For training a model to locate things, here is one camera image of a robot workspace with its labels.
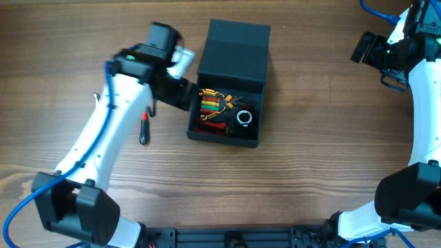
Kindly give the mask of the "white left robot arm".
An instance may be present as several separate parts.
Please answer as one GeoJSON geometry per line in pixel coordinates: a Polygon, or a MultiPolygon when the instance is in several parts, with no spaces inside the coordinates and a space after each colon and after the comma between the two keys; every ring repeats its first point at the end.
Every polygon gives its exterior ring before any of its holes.
{"type": "Polygon", "coordinates": [[[40,172],[32,191],[43,228],[99,247],[138,247],[141,223],[124,218],[107,195],[116,158],[142,113],[156,101],[187,111],[196,86],[183,77],[193,54],[180,33],[154,22],[144,43],[105,64],[106,84],[79,138],[51,174],[40,172]]]}

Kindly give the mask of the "black round tape measure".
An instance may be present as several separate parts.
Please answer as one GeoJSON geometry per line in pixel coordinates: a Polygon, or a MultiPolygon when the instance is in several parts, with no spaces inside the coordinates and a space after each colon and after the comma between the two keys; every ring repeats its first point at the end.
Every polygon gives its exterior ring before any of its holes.
{"type": "Polygon", "coordinates": [[[251,105],[242,105],[234,110],[233,131],[251,133],[255,129],[256,111],[251,105]]]}

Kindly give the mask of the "small silver wrench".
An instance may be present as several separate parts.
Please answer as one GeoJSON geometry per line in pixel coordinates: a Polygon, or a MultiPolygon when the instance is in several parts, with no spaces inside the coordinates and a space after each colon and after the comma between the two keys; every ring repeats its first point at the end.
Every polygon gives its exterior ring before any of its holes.
{"type": "Polygon", "coordinates": [[[100,95],[99,95],[99,93],[94,93],[94,94],[93,94],[93,97],[94,97],[95,101],[98,103],[99,100],[100,100],[100,95]]]}

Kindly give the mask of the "black storage box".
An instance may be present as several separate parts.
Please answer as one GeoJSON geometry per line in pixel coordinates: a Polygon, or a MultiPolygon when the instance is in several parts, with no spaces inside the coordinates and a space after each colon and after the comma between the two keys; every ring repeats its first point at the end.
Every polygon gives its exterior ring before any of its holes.
{"type": "Polygon", "coordinates": [[[241,96],[244,105],[256,111],[255,129],[251,133],[233,131],[234,110],[211,122],[226,122],[226,136],[192,131],[195,118],[200,118],[201,100],[196,95],[190,114],[187,136],[192,140],[256,147],[262,119],[263,100],[269,65],[268,25],[212,19],[198,67],[197,86],[241,96]]]}

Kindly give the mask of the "red handled pliers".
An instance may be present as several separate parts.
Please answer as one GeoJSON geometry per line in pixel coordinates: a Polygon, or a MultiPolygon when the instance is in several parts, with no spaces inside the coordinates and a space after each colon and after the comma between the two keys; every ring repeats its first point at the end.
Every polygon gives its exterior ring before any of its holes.
{"type": "Polygon", "coordinates": [[[202,121],[199,118],[195,118],[192,131],[226,136],[228,127],[226,122],[216,123],[211,121],[202,121]]]}

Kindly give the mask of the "orange black multicolour tool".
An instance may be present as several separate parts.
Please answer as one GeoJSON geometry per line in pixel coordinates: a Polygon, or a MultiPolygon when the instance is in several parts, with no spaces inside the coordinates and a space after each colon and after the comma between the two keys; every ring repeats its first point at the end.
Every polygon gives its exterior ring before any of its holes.
{"type": "Polygon", "coordinates": [[[198,96],[201,100],[200,119],[202,121],[211,121],[227,111],[245,104],[242,102],[241,96],[236,97],[208,88],[200,89],[198,96]]]}

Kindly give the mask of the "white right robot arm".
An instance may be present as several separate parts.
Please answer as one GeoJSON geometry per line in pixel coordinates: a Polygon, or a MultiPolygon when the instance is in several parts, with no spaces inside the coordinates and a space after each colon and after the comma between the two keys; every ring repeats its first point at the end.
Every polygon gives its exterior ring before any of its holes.
{"type": "Polygon", "coordinates": [[[440,2],[413,1],[401,15],[364,11],[394,26],[389,37],[365,32],[351,60],[413,98],[413,147],[406,168],[383,178],[374,199],[326,220],[322,237],[342,247],[388,234],[440,229],[440,2]]]}

